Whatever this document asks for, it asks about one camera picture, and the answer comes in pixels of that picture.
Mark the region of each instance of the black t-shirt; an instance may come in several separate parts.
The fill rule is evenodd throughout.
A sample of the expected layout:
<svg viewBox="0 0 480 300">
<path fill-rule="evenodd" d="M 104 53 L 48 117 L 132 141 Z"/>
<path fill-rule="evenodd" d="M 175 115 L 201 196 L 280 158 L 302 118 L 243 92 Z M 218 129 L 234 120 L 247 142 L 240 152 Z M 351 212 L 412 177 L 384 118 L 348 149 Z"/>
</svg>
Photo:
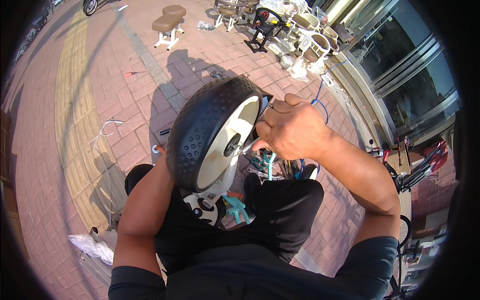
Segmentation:
<svg viewBox="0 0 480 300">
<path fill-rule="evenodd" d="M 117 299 L 381 299 L 393 273 L 398 242 L 377 237 L 352 247 L 334 278 L 280 261 L 266 248 L 245 244 L 209 249 L 197 264 L 168 277 L 140 268 L 112 270 L 108 290 Z"/>
</svg>

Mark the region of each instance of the gray stone strip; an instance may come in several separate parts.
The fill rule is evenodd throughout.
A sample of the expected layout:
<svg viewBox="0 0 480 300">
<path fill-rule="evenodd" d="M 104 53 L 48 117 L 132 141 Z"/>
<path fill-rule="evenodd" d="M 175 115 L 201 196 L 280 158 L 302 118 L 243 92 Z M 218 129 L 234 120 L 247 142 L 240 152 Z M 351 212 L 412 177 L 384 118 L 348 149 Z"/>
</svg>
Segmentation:
<svg viewBox="0 0 480 300">
<path fill-rule="evenodd" d="M 300 248 L 300 251 L 294 256 L 294 258 L 303 265 L 305 270 L 326 276 L 325 272 L 317 265 L 315 260 L 313 260 L 303 247 Z"/>
<path fill-rule="evenodd" d="M 175 111 L 178 112 L 185 102 L 185 99 L 179 93 L 178 89 L 173 85 L 167 74 L 165 74 L 165 72 L 162 70 L 158 62 L 155 60 L 155 57 L 147 49 L 138 34 L 130 27 L 127 20 L 125 20 L 123 17 L 123 13 L 118 11 L 118 7 L 115 4 L 110 3 L 110 6 L 117 17 L 120 26 L 127 35 L 130 44 L 144 62 L 145 67 L 150 75 L 152 75 L 153 79 L 158 85 L 158 88 L 160 91 L 162 91 L 163 95 L 165 95 Z"/>
</svg>

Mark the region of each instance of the brick pavement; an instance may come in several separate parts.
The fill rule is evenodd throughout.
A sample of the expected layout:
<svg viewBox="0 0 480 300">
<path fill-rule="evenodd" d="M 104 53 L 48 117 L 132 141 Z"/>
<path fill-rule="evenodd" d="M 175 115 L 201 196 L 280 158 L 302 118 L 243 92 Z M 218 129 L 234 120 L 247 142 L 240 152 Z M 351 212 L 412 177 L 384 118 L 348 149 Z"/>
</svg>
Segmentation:
<svg viewBox="0 0 480 300">
<path fill-rule="evenodd" d="M 309 83 L 296 81 L 281 70 L 273 53 L 251 53 L 243 43 L 250 38 L 245 28 L 230 33 L 223 27 L 198 31 L 198 20 L 213 23 L 206 15 L 211 14 L 213 1 L 132 0 L 128 4 L 123 17 L 184 98 L 212 80 L 212 71 L 245 74 L 280 99 L 285 93 L 311 99 L 318 91 L 320 80 L 315 76 L 309 74 Z M 172 51 L 163 46 L 155 49 L 158 34 L 151 22 L 170 4 L 187 9 L 185 34 Z M 17 64 L 17 71 L 25 72 L 14 78 L 16 88 L 7 95 L 7 101 L 15 98 L 18 107 L 12 144 L 17 159 L 12 168 L 25 243 L 34 269 L 58 299 L 107 296 L 104 287 L 77 268 L 78 251 L 66 235 L 86 233 L 92 224 L 105 225 L 108 211 L 102 204 L 109 188 L 102 159 L 110 166 L 114 185 L 122 182 L 133 166 L 156 159 L 150 148 L 165 144 L 166 136 L 158 133 L 176 117 L 148 72 L 123 77 L 125 72 L 147 67 L 113 13 L 121 5 L 107 4 L 89 18 L 75 14 L 78 2 L 63 5 Z M 56 18 L 64 18 L 62 24 L 56 24 Z M 32 49 L 38 49 L 35 55 Z M 330 112 L 328 126 L 358 143 L 353 124 L 327 88 L 321 92 L 321 101 Z M 105 127 L 109 135 L 102 152 L 106 155 L 94 156 L 89 142 L 100 124 L 111 118 L 124 123 Z M 247 164 L 243 160 L 241 168 Z M 333 276 L 348 253 L 363 210 L 331 174 L 321 170 L 318 180 L 325 189 L 324 203 L 303 247 L 325 274 Z M 124 201 L 121 194 L 109 197 L 120 204 Z M 302 260 L 294 259 L 292 264 L 305 267 Z"/>
<path fill-rule="evenodd" d="M 49 15 L 15 66 L 6 107 L 12 117 L 11 175 L 30 264 L 57 299 L 105 299 L 107 290 L 78 263 L 68 234 L 87 229 L 72 201 L 59 155 L 56 81 L 62 47 L 79 3 Z"/>
</svg>

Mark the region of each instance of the red brick sidewalk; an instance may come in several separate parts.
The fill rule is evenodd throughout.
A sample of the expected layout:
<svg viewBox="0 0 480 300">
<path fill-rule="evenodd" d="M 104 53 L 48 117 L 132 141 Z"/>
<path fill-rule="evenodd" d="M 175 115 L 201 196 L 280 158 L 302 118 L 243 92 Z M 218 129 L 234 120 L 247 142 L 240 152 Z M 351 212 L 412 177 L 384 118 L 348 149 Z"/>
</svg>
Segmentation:
<svg viewBox="0 0 480 300">
<path fill-rule="evenodd" d="M 205 12 L 211 14 L 212 1 L 130 0 L 127 4 L 129 7 L 122 11 L 124 18 L 184 98 L 210 81 L 209 73 L 213 70 L 224 75 L 245 74 L 280 99 L 285 93 L 306 99 L 316 96 L 318 78 L 310 74 L 310 83 L 296 81 L 281 70 L 273 53 L 251 53 L 243 43 L 250 37 L 244 33 L 245 29 L 235 28 L 230 33 L 223 27 L 198 31 L 199 20 L 214 22 Z M 165 46 L 155 49 L 153 44 L 158 41 L 158 34 L 151 29 L 151 22 L 170 4 L 187 9 L 182 25 L 185 34 L 180 35 L 172 51 L 166 51 Z M 15 67 L 7 101 L 15 99 L 11 112 L 13 115 L 18 112 L 12 121 L 16 122 L 13 170 L 30 262 L 58 299 L 101 299 L 107 297 L 106 288 L 77 267 L 78 251 L 66 238 L 67 234 L 86 233 L 86 228 L 65 184 L 54 127 L 58 61 L 77 8 L 78 2 L 69 1 L 53 17 L 49 16 L 47 25 Z M 126 174 L 139 163 L 155 160 L 151 145 L 166 142 L 166 136 L 160 138 L 158 133 L 171 126 L 176 112 L 148 72 L 123 77 L 125 72 L 147 69 L 109 4 L 88 18 L 87 45 L 91 85 L 100 119 L 124 121 L 118 127 L 109 125 L 106 132 L 111 133 L 108 140 L 120 170 Z M 353 124 L 325 87 L 321 101 L 330 113 L 328 126 L 352 143 L 358 143 Z M 318 180 L 325 189 L 324 203 L 304 249 L 327 275 L 334 276 L 350 249 L 363 210 L 331 174 L 322 169 Z M 292 264 L 304 267 L 296 260 Z"/>
<path fill-rule="evenodd" d="M 55 84 L 59 58 L 78 2 L 48 16 L 14 68 L 6 101 L 12 103 L 12 166 L 30 264 L 57 299 L 106 299 L 107 289 L 78 264 L 68 234 L 87 230 L 72 203 L 55 135 Z"/>
</svg>

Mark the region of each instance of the hand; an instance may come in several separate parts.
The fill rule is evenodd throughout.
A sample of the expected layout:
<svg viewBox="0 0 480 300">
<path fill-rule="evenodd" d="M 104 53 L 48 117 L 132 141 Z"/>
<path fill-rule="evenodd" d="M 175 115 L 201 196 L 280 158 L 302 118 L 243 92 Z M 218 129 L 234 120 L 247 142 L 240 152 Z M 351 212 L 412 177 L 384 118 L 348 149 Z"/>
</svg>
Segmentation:
<svg viewBox="0 0 480 300">
<path fill-rule="evenodd" d="M 265 111 L 265 121 L 257 123 L 260 140 L 252 150 L 267 148 L 286 160 L 311 158 L 317 161 L 324 152 L 330 128 L 318 111 L 305 99 L 286 94 Z"/>
</svg>

